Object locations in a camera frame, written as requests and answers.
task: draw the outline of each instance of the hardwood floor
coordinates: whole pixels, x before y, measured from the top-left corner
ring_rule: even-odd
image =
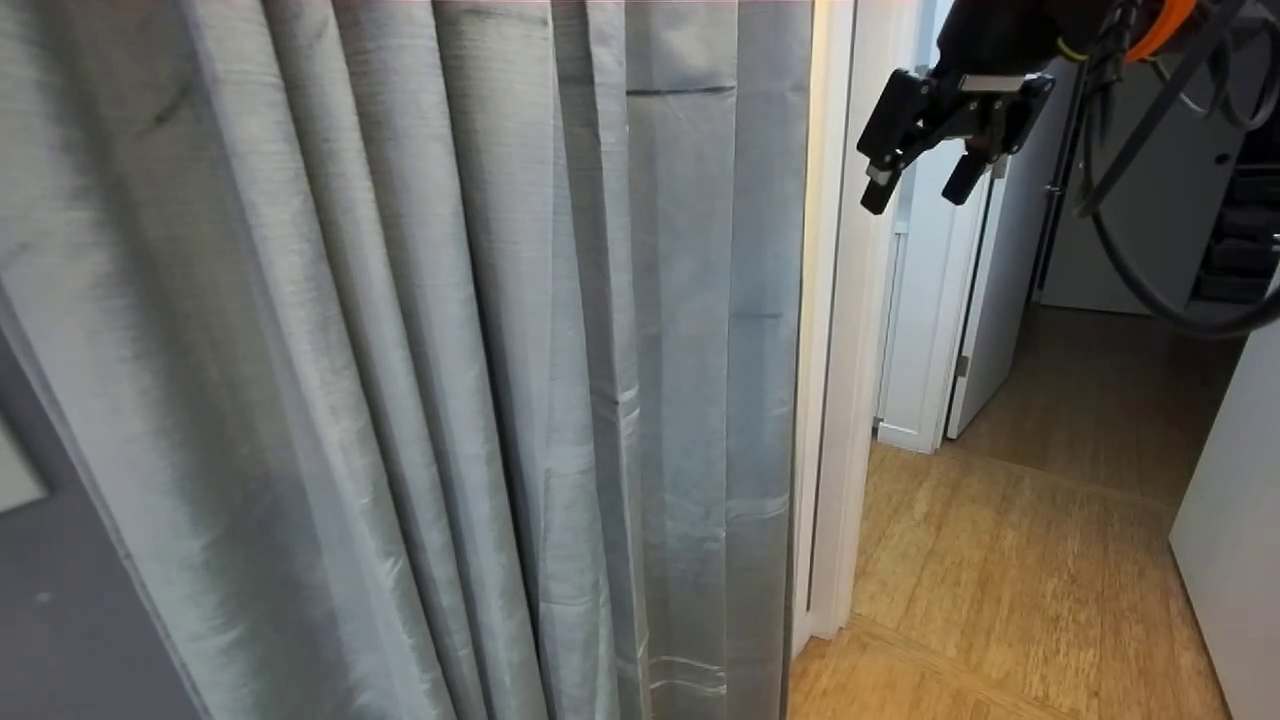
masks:
[[[878,447],[854,623],[796,720],[1228,717],[1167,556],[1233,349],[1035,310],[1022,368],[937,451]]]

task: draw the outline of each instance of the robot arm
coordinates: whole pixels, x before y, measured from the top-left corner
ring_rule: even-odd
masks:
[[[861,134],[870,155],[866,209],[884,210],[902,170],[942,139],[966,139],[946,186],[966,202],[990,164],[1033,132],[1054,55],[1150,58],[1196,14],[1196,0],[957,0],[928,70],[893,70]]]

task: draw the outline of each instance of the door frame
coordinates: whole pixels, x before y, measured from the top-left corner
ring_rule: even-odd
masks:
[[[796,385],[794,650],[838,635],[873,459],[884,286],[896,202],[861,209],[866,155],[854,134],[893,66],[914,63],[934,0],[817,0],[804,186],[804,298]]]

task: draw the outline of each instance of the shower curtain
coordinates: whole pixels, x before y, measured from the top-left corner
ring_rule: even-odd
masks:
[[[0,4],[4,385],[206,717],[780,717],[804,80],[804,0]]]

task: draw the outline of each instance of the gray curtain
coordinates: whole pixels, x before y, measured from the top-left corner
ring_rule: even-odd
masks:
[[[8,378],[200,711],[780,717],[804,80],[804,0],[0,4]]]

